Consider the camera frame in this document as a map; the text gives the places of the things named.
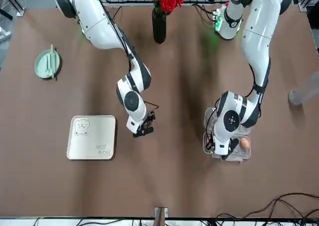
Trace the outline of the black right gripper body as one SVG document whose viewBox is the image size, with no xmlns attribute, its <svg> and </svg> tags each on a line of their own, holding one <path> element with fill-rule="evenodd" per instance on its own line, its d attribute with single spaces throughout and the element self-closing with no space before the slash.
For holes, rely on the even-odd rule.
<svg viewBox="0 0 319 226">
<path fill-rule="evenodd" d="M 143 126 L 151 126 L 153 121 L 156 119 L 155 111 L 149 111 L 145 117 L 143 122 Z"/>
</svg>

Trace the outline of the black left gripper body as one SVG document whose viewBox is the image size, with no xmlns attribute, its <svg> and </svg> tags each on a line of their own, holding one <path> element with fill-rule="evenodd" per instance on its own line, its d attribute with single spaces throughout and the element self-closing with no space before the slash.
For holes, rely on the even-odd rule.
<svg viewBox="0 0 319 226">
<path fill-rule="evenodd" d="M 210 134 L 210 135 L 206 134 L 205 149 L 207 151 L 214 151 L 214 149 L 215 149 L 215 143 L 214 143 L 214 139 L 213 139 L 212 134 Z"/>
</svg>

